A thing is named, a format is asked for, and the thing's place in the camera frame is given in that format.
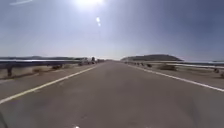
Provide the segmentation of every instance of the highway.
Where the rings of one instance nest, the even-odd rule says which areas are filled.
[[[224,127],[224,80],[160,73],[105,62],[10,80],[0,111],[9,128]]]

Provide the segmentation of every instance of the mountain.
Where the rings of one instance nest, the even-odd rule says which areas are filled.
[[[130,56],[125,57],[122,60],[131,61],[182,61],[180,58],[165,54],[154,54],[154,55],[144,55],[144,56]]]

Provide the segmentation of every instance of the road edge line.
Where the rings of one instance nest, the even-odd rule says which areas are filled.
[[[11,101],[11,100],[13,100],[13,99],[16,99],[16,98],[19,98],[19,97],[21,97],[21,96],[24,96],[24,95],[26,95],[26,94],[29,94],[29,93],[31,93],[31,92],[34,92],[34,91],[40,90],[40,89],[42,89],[42,88],[45,88],[45,87],[47,87],[47,86],[53,85],[53,84],[55,84],[55,83],[64,81],[64,80],[69,79],[69,78],[71,78],[71,77],[73,77],[73,76],[77,76],[77,75],[80,75],[80,74],[82,74],[82,73],[88,72],[88,71],[93,70],[93,69],[95,69],[95,68],[97,68],[97,67],[99,67],[99,66],[100,66],[100,65],[97,65],[97,66],[95,66],[95,67],[91,67],[91,68],[88,68],[88,69],[85,69],[85,70],[76,72],[76,73],[74,73],[74,74],[71,74],[71,75],[68,75],[68,76],[59,78],[59,79],[57,79],[57,80],[54,80],[54,81],[45,83],[45,84],[40,85],[40,86],[38,86],[38,87],[35,87],[35,88],[32,88],[32,89],[29,89],[29,90],[20,92],[20,93],[18,93],[18,94],[9,96],[9,97],[7,97],[7,98],[1,99],[1,100],[0,100],[0,105],[3,104],[3,103],[6,103],[6,102],[8,102],[8,101]]]
[[[128,66],[132,67],[132,68],[142,70],[142,71],[145,71],[145,72],[153,73],[153,74],[156,74],[156,75],[166,76],[166,77],[169,77],[169,78],[172,78],[172,79],[175,79],[175,80],[179,80],[179,81],[182,81],[182,82],[186,82],[186,83],[198,85],[198,86],[201,86],[201,87],[206,87],[206,88],[209,88],[209,89],[213,89],[213,90],[216,90],[216,91],[224,92],[224,89],[212,87],[210,85],[199,83],[199,82],[196,82],[196,81],[192,81],[192,80],[188,80],[188,79],[184,79],[184,78],[180,78],[180,77],[176,77],[176,76],[171,76],[171,75],[167,75],[167,74],[164,74],[164,73],[139,68],[139,67],[136,67],[136,66],[131,66],[131,65],[128,65]]]

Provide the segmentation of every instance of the guardrail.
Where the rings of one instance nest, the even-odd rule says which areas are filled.
[[[13,68],[32,67],[32,66],[52,66],[61,68],[64,64],[93,64],[95,61],[89,60],[0,60],[0,69],[7,69],[8,77],[12,76]]]
[[[152,67],[153,64],[163,64],[179,67],[193,67],[193,68],[206,68],[213,69],[215,73],[220,73],[224,78],[224,62],[186,62],[186,61],[124,61],[127,64],[147,65]]]

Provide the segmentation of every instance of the blue sky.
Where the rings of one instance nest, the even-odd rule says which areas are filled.
[[[0,56],[224,59],[222,0],[104,0],[88,8],[77,0],[15,1],[0,1]]]

